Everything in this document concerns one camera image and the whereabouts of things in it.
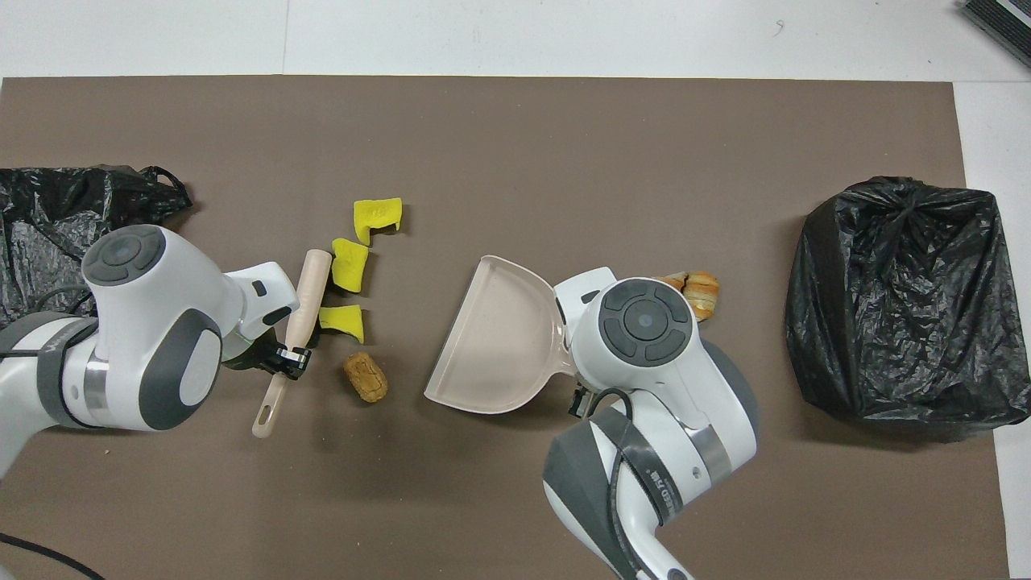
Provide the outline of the beige hand brush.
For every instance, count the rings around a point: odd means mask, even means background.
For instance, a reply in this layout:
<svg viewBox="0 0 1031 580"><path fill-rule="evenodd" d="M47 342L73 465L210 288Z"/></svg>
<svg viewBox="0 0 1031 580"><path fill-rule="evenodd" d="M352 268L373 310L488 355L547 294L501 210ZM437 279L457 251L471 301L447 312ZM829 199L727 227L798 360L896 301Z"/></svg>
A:
<svg viewBox="0 0 1031 580"><path fill-rule="evenodd" d="M307 251L296 287L299 308L288 317L286 328L287 350L292 346L305 346L313 335L319 308L325 293L325 284L330 274L330 265L333 255L319 249ZM300 363L300 375L304 375L309 367L308 363ZM279 419L279 405L286 393L288 383L295 381L287 379L282 375L273 375L269 387L262 400L260 410L251 433L257 438L270 437L276 420Z"/></svg>

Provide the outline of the beige plastic dustpan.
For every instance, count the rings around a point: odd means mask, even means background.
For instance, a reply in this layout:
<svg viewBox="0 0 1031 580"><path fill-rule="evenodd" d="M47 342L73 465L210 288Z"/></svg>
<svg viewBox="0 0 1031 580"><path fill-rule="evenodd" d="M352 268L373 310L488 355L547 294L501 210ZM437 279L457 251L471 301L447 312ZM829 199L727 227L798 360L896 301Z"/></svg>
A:
<svg viewBox="0 0 1031 580"><path fill-rule="evenodd" d="M501 414L533 400L556 374L575 374L553 287L498 255L476 265L424 396L464 412Z"/></svg>

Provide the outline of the brown bread roll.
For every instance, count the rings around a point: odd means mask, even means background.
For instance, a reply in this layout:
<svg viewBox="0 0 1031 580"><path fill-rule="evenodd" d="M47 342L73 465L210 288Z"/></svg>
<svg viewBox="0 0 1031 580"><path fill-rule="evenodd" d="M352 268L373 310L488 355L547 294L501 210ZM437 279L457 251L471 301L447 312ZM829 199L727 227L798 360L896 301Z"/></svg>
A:
<svg viewBox="0 0 1031 580"><path fill-rule="evenodd" d="M351 354L343 363L350 385L361 400L374 404L389 393L389 382L383 368L367 352Z"/></svg>

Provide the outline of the black trash bag bin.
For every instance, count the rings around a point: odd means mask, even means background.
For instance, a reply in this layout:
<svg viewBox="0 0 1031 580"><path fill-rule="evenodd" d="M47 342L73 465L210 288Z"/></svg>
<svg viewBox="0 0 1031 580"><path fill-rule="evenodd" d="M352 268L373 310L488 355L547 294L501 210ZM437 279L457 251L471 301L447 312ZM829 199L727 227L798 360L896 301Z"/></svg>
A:
<svg viewBox="0 0 1031 580"><path fill-rule="evenodd" d="M784 328L803 400L849 425L954 443L1031 419L990 192L878 176L833 195L801 228Z"/></svg>

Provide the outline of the dark ribbed panel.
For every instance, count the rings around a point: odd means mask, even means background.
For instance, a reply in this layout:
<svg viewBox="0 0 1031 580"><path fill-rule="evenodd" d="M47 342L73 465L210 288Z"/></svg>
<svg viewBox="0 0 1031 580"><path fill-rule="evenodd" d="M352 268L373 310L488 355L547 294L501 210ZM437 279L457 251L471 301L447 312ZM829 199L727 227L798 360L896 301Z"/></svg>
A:
<svg viewBox="0 0 1031 580"><path fill-rule="evenodd" d="M1031 68L1031 0L960 0L959 10Z"/></svg>

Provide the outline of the brown table mat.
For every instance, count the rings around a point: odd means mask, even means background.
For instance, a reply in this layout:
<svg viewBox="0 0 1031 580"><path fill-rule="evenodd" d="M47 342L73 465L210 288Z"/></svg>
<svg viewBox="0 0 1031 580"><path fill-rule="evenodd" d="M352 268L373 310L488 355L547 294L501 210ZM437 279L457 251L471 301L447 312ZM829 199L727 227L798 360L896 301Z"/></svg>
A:
<svg viewBox="0 0 1031 580"><path fill-rule="evenodd" d="M964 184L947 84L459 77L7 78L0 168L159 166L190 189L178 231L224 269L353 236L353 204L400 197L375 234L366 345L320 338L269 438L270 382L222 371L166 433L37 434L0 482L0 532L107 580L612 580L548 506L548 445L574 423L555 377L483 416L424 386L483 255L548 283L706 269L702 327L760 405L756 457L660 539L699 578L1008 576L993 438L922 444L807 404L785 293L806 214L873 176Z"/></svg>

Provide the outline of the yellow and green sponge piece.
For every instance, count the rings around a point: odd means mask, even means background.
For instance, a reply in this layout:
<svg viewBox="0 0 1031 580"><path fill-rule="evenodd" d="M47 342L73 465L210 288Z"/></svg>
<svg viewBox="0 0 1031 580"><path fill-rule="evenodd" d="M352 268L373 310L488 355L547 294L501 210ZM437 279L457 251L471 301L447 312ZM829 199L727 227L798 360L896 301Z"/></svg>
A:
<svg viewBox="0 0 1031 580"><path fill-rule="evenodd" d="M360 294L363 289L364 271L371 251L368 246L335 238L331 243L333 260L330 275L336 286L346 292Z"/></svg>
<svg viewBox="0 0 1031 580"><path fill-rule="evenodd" d="M403 201L400 197L375 199L375 201L355 201L353 204L354 231L358 241L371 246L373 231L380 229L399 230L403 219Z"/></svg>
<svg viewBox="0 0 1031 580"><path fill-rule="evenodd" d="M360 305L348 304L342 307L320 307L319 326L323 330L350 335L358 344L365 344L363 309Z"/></svg>

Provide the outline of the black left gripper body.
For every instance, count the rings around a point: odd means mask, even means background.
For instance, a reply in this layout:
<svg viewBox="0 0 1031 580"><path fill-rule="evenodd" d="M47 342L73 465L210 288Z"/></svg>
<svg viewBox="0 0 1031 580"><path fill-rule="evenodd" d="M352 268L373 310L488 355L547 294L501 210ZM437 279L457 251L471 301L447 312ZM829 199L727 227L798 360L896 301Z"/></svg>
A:
<svg viewBox="0 0 1031 580"><path fill-rule="evenodd" d="M224 367L235 371L260 368L261 361L281 360L281 348L282 344L275 333L265 333L257 337L239 356L225 360Z"/></svg>

